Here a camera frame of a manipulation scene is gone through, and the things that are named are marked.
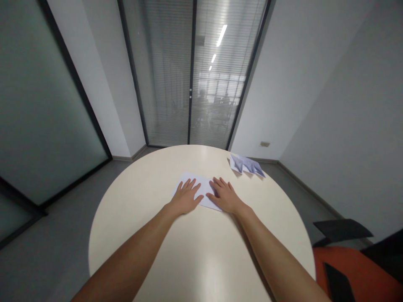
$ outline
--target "floor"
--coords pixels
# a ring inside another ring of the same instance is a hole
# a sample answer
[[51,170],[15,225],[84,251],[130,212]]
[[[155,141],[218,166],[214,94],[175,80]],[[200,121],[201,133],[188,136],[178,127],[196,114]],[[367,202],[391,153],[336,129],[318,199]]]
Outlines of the floor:
[[[136,159],[157,150],[144,149]],[[105,191],[131,163],[112,161],[63,196],[42,218],[0,250],[0,301],[70,301],[89,278],[89,233]],[[334,219],[276,164],[262,169],[287,193],[312,243],[323,236],[312,222]],[[362,248],[360,241],[344,245]]]

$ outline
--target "left hand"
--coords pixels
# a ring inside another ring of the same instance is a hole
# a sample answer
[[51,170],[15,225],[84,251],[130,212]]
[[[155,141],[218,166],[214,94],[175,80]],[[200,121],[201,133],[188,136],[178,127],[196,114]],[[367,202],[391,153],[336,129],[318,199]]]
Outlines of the left hand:
[[193,179],[192,181],[188,179],[183,186],[182,182],[180,182],[178,188],[176,189],[175,195],[168,203],[176,215],[179,216],[192,212],[203,199],[204,195],[199,195],[196,199],[194,199],[194,195],[201,186],[201,184],[194,186],[195,182],[196,179]]

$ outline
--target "white paper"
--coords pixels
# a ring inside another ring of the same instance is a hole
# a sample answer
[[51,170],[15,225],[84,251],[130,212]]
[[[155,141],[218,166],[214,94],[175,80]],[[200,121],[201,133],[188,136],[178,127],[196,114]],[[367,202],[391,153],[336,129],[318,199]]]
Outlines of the white paper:
[[247,157],[241,156],[241,155],[235,156],[235,155],[231,154],[230,167],[232,170],[239,171],[239,169],[237,169],[237,167],[236,167],[236,159],[234,159],[233,157],[237,157],[238,159],[240,159],[242,161],[242,172],[256,174],[256,175],[266,178],[266,176],[264,175],[263,170],[261,169],[260,164],[258,162],[254,161],[252,159],[249,159]]
[[196,174],[192,174],[192,173],[183,173],[181,179],[178,181],[178,183],[176,184],[175,189],[172,192],[172,196],[174,196],[176,189],[179,186],[180,182],[185,183],[188,179],[190,179],[190,181],[192,181],[194,178],[196,178],[196,182],[194,185],[197,185],[199,183],[201,183],[200,188],[197,190],[196,194],[194,195],[194,198],[196,199],[199,195],[204,195],[204,198],[201,200],[201,202],[199,203],[200,206],[205,206],[207,208],[212,208],[214,210],[217,211],[222,211],[219,207],[216,206],[216,204],[214,202],[212,202],[207,196],[207,193],[211,193],[214,195],[214,190],[213,188],[211,188],[209,181],[211,179],[202,177],[200,175],[196,175]]
[[242,166],[243,166],[242,161],[235,155],[231,154],[231,156],[230,156],[231,169],[242,174],[242,170],[243,170]]

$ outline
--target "table top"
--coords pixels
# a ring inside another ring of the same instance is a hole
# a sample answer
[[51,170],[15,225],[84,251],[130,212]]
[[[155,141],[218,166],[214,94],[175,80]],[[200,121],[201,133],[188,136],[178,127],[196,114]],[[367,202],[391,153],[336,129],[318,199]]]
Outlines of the table top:
[[[183,145],[140,158],[106,191],[89,239],[95,271],[171,200],[190,172],[231,181],[238,196],[315,279],[311,243],[296,208],[267,174],[235,174],[230,152]],[[135,301],[270,301],[241,234],[228,214],[197,206],[169,230]]]

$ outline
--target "finger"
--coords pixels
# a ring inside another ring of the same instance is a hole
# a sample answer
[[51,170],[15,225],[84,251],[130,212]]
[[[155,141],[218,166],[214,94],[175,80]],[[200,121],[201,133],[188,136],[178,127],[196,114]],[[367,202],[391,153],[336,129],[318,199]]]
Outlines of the finger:
[[192,182],[188,185],[187,189],[191,190],[193,188],[194,183],[196,182],[196,178],[192,180]]
[[227,185],[227,183],[220,177],[220,181],[223,183],[223,185],[225,186],[225,187],[229,187],[228,185]]
[[215,204],[217,204],[217,202],[218,202],[218,198],[217,198],[217,197],[215,197],[215,196],[212,195],[211,193],[207,193],[206,196],[207,196],[212,202],[214,202]]
[[216,184],[215,182],[212,182],[211,180],[210,180],[210,186],[212,186],[213,189],[215,189],[215,190],[218,190],[221,188],[218,184]]
[[194,188],[192,189],[192,193],[196,194],[197,190],[200,188],[201,185],[202,185],[201,183],[199,183],[198,185],[195,185]]
[[178,188],[176,189],[177,192],[179,192],[182,189],[182,184],[183,184],[183,182],[179,183]]
[[189,183],[190,183],[190,178],[185,182],[182,189],[186,189],[188,187]]
[[230,189],[231,189],[232,191],[235,192],[235,190],[234,190],[234,188],[232,187],[232,184],[231,184],[230,182],[228,182],[228,186],[230,187]]
[[224,187],[224,184],[221,182],[221,180],[217,179],[217,178],[213,178],[214,182],[219,185],[220,187]]
[[194,202],[198,205],[200,203],[200,201],[204,198],[204,195],[199,195]]

